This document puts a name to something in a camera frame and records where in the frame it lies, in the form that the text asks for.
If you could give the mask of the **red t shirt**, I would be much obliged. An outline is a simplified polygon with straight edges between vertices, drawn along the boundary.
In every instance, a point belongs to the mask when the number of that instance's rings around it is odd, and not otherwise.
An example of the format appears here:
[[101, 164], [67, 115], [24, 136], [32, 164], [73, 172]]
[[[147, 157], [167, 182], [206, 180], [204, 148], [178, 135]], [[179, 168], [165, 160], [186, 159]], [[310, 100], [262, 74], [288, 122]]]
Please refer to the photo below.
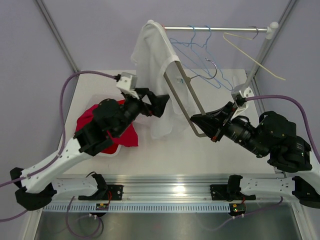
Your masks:
[[94, 115], [96, 117], [99, 116], [103, 126], [103, 133], [107, 140], [106, 147], [101, 151], [102, 154], [114, 156], [120, 151], [120, 145], [124, 145], [123, 137], [116, 136], [114, 133], [115, 127], [117, 127], [116, 123], [118, 123], [116, 116], [120, 113], [124, 102], [124, 99], [114, 100], [108, 98], [97, 105]]

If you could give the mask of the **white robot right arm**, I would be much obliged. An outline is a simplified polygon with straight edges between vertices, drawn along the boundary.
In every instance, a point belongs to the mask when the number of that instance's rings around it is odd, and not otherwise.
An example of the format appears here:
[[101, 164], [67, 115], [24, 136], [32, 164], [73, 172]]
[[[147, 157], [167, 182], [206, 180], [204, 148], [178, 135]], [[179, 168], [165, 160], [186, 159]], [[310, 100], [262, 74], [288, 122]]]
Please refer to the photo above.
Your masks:
[[226, 137], [257, 158], [268, 157], [267, 163], [293, 176], [262, 179], [233, 174], [224, 187], [211, 187], [213, 198], [235, 201], [251, 200], [256, 195], [294, 197], [303, 206], [320, 207], [320, 164], [316, 151], [297, 135], [294, 122], [274, 112], [266, 111], [253, 126], [247, 116], [236, 115], [235, 103], [195, 114], [190, 120], [214, 143]]

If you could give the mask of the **grey wire hanger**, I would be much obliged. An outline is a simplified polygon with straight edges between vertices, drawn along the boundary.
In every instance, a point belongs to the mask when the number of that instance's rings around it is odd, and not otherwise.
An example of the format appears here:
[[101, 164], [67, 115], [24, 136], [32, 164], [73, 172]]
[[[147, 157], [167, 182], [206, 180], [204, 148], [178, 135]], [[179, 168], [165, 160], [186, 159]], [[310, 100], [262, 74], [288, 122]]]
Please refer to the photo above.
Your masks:
[[173, 63], [170, 63], [163, 73], [165, 82], [193, 133], [198, 138], [205, 138], [206, 135], [197, 130], [195, 124], [191, 121], [190, 115], [190, 113], [196, 113], [196, 108], [202, 116], [206, 115], [204, 107], [191, 85], [191, 80], [200, 76], [201, 75], [195, 75], [193, 77], [187, 76], [181, 62], [178, 60], [174, 60]]

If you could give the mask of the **white t shirt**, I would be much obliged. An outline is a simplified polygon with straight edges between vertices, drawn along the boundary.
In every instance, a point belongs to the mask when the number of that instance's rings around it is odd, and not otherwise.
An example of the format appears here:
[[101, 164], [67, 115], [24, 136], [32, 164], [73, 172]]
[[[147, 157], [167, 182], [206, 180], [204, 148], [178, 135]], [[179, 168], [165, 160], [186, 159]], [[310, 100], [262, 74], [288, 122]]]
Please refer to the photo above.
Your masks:
[[149, 88], [155, 95], [169, 95], [163, 115], [147, 123], [152, 139], [172, 138], [189, 127], [163, 77], [170, 63], [180, 61], [161, 24], [149, 20], [137, 38], [131, 61], [135, 64], [138, 88]]

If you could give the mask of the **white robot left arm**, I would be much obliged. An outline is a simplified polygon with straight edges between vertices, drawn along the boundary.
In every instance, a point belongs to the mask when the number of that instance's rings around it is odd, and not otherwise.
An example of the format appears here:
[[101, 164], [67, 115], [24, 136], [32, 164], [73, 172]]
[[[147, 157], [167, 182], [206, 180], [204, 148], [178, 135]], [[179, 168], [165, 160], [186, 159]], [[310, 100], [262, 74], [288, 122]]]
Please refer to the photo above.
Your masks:
[[169, 95], [156, 96], [148, 88], [137, 88], [137, 96], [124, 95], [124, 103], [107, 98], [93, 110], [93, 118], [65, 144], [38, 164], [22, 169], [15, 167], [10, 177], [18, 189], [16, 202], [27, 211], [47, 206], [54, 199], [78, 198], [98, 201], [107, 195], [104, 177], [94, 173], [82, 179], [59, 179], [59, 175], [80, 162], [91, 159], [113, 145], [131, 123], [142, 114], [160, 118]]

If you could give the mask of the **light blue wire hanger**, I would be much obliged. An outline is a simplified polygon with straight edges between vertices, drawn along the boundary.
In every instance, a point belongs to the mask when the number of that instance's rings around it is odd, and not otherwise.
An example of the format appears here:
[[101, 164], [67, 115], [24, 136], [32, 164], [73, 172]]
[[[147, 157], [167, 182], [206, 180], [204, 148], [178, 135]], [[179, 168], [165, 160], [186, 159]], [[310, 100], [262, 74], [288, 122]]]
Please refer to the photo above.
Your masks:
[[213, 54], [208, 51], [208, 41], [212, 36], [211, 28], [208, 25], [204, 26], [206, 29], [208, 29], [209, 35], [203, 43], [197, 43], [195, 42], [195, 38], [197, 35], [196, 28], [191, 25], [189, 25], [189, 27], [191, 27], [193, 30], [193, 36], [189, 41], [178, 41], [173, 37], [170, 37], [169, 41], [174, 48], [176, 48], [183, 56], [188, 59], [189, 62], [193, 63], [197, 67], [197, 69], [203, 71], [204, 75], [199, 74], [184, 63], [182, 63], [182, 65], [195, 74], [195, 76], [190, 77], [191, 79], [199, 77], [216, 89], [225, 87], [225, 85], [221, 81], [216, 79], [217, 74], [220, 73], [222, 79], [226, 80], [228, 84], [230, 82], [226, 78], [224, 78], [224, 74], [219, 65], [216, 63]]

